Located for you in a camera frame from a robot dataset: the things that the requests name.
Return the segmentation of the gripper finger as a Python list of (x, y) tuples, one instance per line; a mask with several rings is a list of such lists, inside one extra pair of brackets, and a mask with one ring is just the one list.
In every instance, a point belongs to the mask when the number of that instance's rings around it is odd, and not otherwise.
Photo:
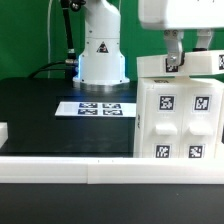
[(182, 30), (165, 30), (164, 41), (167, 48), (167, 60), (171, 66), (182, 66), (185, 52), (182, 46), (184, 32)]
[(194, 52), (207, 51), (211, 45), (214, 31), (212, 29), (198, 29), (197, 30), (197, 42), (193, 48)]

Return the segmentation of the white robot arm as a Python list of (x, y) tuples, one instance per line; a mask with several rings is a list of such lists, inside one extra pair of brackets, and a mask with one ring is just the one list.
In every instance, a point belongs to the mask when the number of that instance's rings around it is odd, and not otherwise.
[[(165, 55), (137, 59), (140, 77), (224, 73), (224, 50), (209, 48), (214, 31), (224, 28), (224, 0), (138, 0), (138, 18), (143, 28), (163, 31), (167, 47)], [(87, 0), (76, 86), (108, 91), (129, 83), (120, 22), (120, 12), (107, 0)]]

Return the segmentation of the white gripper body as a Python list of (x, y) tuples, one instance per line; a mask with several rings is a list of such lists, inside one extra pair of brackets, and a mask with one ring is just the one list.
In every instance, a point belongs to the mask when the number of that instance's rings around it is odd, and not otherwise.
[(138, 0), (145, 29), (224, 28), (224, 0)]

